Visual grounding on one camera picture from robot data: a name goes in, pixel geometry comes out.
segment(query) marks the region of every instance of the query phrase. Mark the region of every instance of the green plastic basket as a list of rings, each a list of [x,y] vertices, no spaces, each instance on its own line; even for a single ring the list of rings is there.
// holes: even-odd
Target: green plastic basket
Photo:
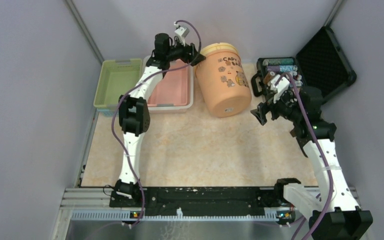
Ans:
[[[132,89],[141,78],[142,59],[106,60],[102,63],[93,105],[105,116],[111,117],[119,97]]]

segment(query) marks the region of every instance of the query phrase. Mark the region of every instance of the white plastic bracket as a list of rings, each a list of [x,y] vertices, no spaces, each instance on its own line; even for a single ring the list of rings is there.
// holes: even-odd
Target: white plastic bracket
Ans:
[[[143,98],[148,101],[150,98],[152,92],[154,91],[154,88],[157,86],[161,80],[163,80],[163,74],[156,74],[152,76],[147,81],[144,81],[146,78],[148,78],[150,75],[160,72],[161,69],[159,69],[156,66],[147,66],[143,70],[142,77],[139,79],[139,81],[136,83],[137,85],[141,85],[138,89],[134,90],[130,93],[130,97],[132,98]]]
[[[281,98],[282,94],[284,94],[284,92],[289,88],[289,80],[286,77],[282,77],[276,85],[276,82],[280,77],[281,76],[277,74],[270,81],[270,90],[276,92],[273,96],[273,103],[276,103]]]
[[[311,160],[322,201],[318,202],[316,198],[309,195],[304,186],[296,183],[284,186],[284,198],[296,206],[296,208],[309,219],[308,217],[313,215],[313,210],[321,211],[327,201],[329,193],[328,171],[330,171],[333,178],[333,195],[327,212],[334,212],[335,207],[340,207],[342,211],[355,211],[356,206],[359,206],[359,204],[353,197],[345,181],[336,155],[335,142],[329,139],[320,139],[318,143],[327,159],[328,166],[325,166],[322,156],[313,141],[309,141],[304,145],[303,150]]]
[[[185,46],[186,41],[185,38],[189,34],[189,28],[185,26],[181,26],[174,22],[174,26],[176,27],[176,30],[174,31],[174,34],[179,38],[180,43]]]
[[[136,176],[140,178],[139,159],[141,155],[141,145],[142,145],[142,140],[144,139],[144,134],[142,133],[139,136],[135,136],[134,133],[126,132],[126,134],[124,134],[123,137],[124,137],[124,140],[123,140],[124,146],[127,148],[127,151],[129,153],[131,166],[133,167],[133,170],[136,173]],[[135,176],[133,175],[132,170],[130,169],[127,155],[125,152],[123,153],[123,163],[121,166],[121,173],[118,178],[123,183],[127,183],[127,184],[128,183],[136,184],[137,182]]]

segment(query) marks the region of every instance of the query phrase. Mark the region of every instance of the white robotic arm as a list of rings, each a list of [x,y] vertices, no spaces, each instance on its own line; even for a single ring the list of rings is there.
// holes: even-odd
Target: white robotic arm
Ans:
[[[306,219],[313,216],[313,211],[321,212],[326,203],[329,192],[329,178],[327,170],[330,169],[333,176],[333,196],[329,203],[327,212],[335,212],[335,208],[341,211],[355,211],[359,208],[359,204],[354,199],[345,181],[342,169],[339,165],[335,152],[335,142],[330,139],[321,139],[318,141],[323,149],[324,155],[329,163],[329,167],[325,167],[316,144],[309,141],[304,145],[303,150],[314,169],[314,175],[317,179],[320,189],[321,202],[314,198],[302,184],[290,183],[283,188],[283,197],[292,203]]]
[[[276,197],[281,202],[293,204],[308,220],[310,228],[315,225],[312,232],[314,240],[358,240],[372,224],[373,218],[370,211],[361,210],[345,181],[335,151],[336,126],[321,118],[322,92],[315,87],[301,87],[298,94],[304,106],[303,113],[297,103],[298,97],[289,88],[288,83],[285,77],[277,75],[265,84],[263,92],[266,102],[260,103],[251,113],[262,125],[267,122],[268,112],[271,112],[272,120],[283,117],[293,122],[294,129],[291,134],[296,137],[302,152],[311,161],[321,201],[311,195],[296,178],[278,179],[275,185]],[[310,129],[304,114],[309,120]],[[312,135],[319,143],[327,165]],[[332,174],[332,189],[328,171]]]
[[[140,178],[141,145],[144,134],[151,123],[147,100],[166,72],[180,69],[169,70],[170,62],[180,59],[184,63],[194,66],[205,59],[195,49],[193,43],[186,44],[185,37],[189,30],[176,23],[174,25],[176,27],[174,39],[166,33],[155,35],[155,49],[145,63],[146,67],[142,77],[129,95],[120,97],[122,102],[118,109],[118,119],[123,130],[123,145],[127,152],[123,153],[122,167],[114,186],[114,194],[111,193],[110,206],[120,202],[134,206],[140,201],[138,179]]]
[[[143,98],[146,101],[148,101],[154,88],[157,86],[157,84],[161,80],[163,80],[163,74],[159,73],[161,71],[162,70],[156,66],[145,67],[142,77],[140,78],[139,82],[136,84],[136,85],[140,85],[140,87],[134,90],[130,94],[130,96],[136,99]],[[138,178],[140,178],[139,159],[140,159],[141,145],[142,145],[142,140],[144,139],[144,135],[145,133],[141,133],[139,134],[139,136],[136,136],[135,133],[132,133],[132,132],[126,132],[123,134],[124,146],[126,147],[129,153],[130,163],[133,166],[133,170],[136,173]],[[129,167],[129,162],[125,152],[123,153],[123,163],[121,167],[120,176],[118,178],[123,183],[127,183],[127,184],[129,183],[136,184],[137,182],[135,176],[133,175],[133,172]],[[130,194],[126,194],[122,192],[120,194],[129,198],[132,197]]]

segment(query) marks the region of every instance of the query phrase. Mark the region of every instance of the cable tie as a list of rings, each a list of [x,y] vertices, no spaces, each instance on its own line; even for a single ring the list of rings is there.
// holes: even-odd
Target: cable tie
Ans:
[[[151,82],[150,81],[140,81],[140,83],[142,83],[142,86],[145,85],[147,87],[150,86]]]
[[[318,175],[324,171],[329,171],[329,170],[341,170],[342,171],[342,168],[341,168],[341,166],[337,166],[337,165],[324,166],[324,167],[320,168],[320,170],[317,172],[316,175]]]

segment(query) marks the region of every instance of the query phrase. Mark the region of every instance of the case lid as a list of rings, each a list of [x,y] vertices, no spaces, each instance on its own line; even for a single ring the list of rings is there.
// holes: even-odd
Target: case lid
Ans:
[[[324,102],[357,79],[329,27],[322,27],[298,52],[295,59],[305,84],[320,89]]]

